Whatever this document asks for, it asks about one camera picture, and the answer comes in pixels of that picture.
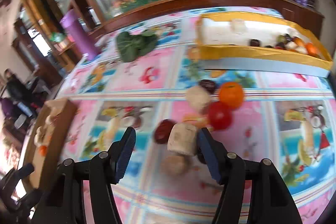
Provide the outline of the orange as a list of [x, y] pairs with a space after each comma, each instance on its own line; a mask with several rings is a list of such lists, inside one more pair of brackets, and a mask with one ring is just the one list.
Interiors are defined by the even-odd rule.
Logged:
[[47, 151], [48, 151], [48, 147], [47, 147], [46, 145], [41, 145], [41, 146], [38, 148], [38, 153], [39, 153], [39, 155], [41, 155], [42, 157], [45, 157], [45, 156], [46, 156]]
[[224, 83], [219, 89], [218, 99], [230, 109], [236, 110], [244, 102], [244, 90], [239, 83]]

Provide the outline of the dark plum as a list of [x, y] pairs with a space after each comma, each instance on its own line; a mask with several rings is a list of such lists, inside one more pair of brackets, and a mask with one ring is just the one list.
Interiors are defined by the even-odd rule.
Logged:
[[197, 151], [197, 158], [202, 164], [206, 164], [205, 158], [200, 149]]

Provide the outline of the red tomato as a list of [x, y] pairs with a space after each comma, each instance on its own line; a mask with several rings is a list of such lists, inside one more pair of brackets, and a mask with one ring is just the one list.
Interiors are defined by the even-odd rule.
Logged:
[[215, 131], [225, 130], [232, 124], [231, 110], [223, 102], [212, 102], [208, 111], [209, 124]]

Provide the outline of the small red date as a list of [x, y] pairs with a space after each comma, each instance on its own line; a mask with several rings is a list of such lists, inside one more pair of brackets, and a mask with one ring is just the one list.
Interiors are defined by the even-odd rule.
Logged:
[[154, 131], [153, 139], [155, 143], [166, 144], [175, 124], [176, 122], [171, 119], [162, 120]]

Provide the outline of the brown cardboard tray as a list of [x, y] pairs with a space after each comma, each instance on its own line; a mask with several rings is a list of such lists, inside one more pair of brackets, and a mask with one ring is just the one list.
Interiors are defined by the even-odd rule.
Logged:
[[[46, 101], [39, 112], [31, 130], [23, 165], [31, 163], [34, 171], [22, 180], [26, 192], [33, 188], [46, 190], [57, 170], [67, 132], [77, 112], [77, 106], [67, 98]], [[38, 148], [46, 145], [45, 157], [38, 153]]]

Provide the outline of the person in dark jacket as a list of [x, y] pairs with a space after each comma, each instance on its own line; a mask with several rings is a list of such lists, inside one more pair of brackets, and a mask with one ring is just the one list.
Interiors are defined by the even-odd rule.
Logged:
[[4, 71], [4, 77], [6, 79], [7, 91], [16, 101], [22, 102], [26, 106], [31, 106], [34, 102], [33, 94], [26, 88], [26, 86], [18, 79], [15, 73], [7, 68]]

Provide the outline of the dark small date by box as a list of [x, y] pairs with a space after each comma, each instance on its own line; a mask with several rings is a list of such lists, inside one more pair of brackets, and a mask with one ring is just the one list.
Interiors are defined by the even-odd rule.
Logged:
[[198, 85], [204, 88], [208, 93], [214, 94], [217, 89], [217, 84], [211, 80], [200, 80]]

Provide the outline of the fruit pattern tablecloth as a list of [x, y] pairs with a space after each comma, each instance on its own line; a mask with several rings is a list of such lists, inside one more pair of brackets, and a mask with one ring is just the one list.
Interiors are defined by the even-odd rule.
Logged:
[[335, 193], [335, 97], [328, 79], [277, 72], [207, 71], [197, 57], [195, 27], [204, 10], [161, 16], [126, 28], [154, 30], [156, 50], [132, 63], [117, 55], [117, 32], [103, 37], [102, 54], [82, 60], [58, 97], [78, 106], [61, 159], [88, 160], [137, 132], [124, 178], [113, 187], [123, 223], [210, 223], [222, 187], [196, 156], [187, 173], [171, 177], [162, 161], [174, 155], [153, 139], [164, 119], [207, 124], [185, 99], [200, 80], [239, 83], [245, 100], [232, 125], [214, 133], [228, 151], [259, 161], [271, 159], [289, 187], [303, 223], [315, 223]]

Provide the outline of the gold foil box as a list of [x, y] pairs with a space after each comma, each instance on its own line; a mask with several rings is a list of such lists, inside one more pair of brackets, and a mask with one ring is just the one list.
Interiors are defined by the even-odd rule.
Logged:
[[[233, 33], [232, 19], [244, 20], [248, 31]], [[206, 69], [327, 77], [333, 67], [333, 59], [310, 30], [285, 19], [252, 12], [201, 15], [195, 43]]]

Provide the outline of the green leafy vegetable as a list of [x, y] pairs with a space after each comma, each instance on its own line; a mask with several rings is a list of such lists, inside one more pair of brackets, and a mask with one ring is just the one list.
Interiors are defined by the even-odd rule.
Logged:
[[124, 31], [116, 38], [117, 50], [124, 63], [131, 63], [147, 55], [155, 49], [157, 43], [158, 36], [151, 30], [144, 30], [138, 35], [131, 35]]

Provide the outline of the purple thermos bottle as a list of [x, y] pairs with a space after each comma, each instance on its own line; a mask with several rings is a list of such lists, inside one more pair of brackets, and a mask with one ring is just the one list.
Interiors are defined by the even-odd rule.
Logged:
[[62, 27], [68, 32], [75, 41], [79, 51], [86, 55], [89, 61], [95, 59], [100, 50], [95, 46], [95, 41], [84, 30], [74, 9], [70, 9], [60, 20]]

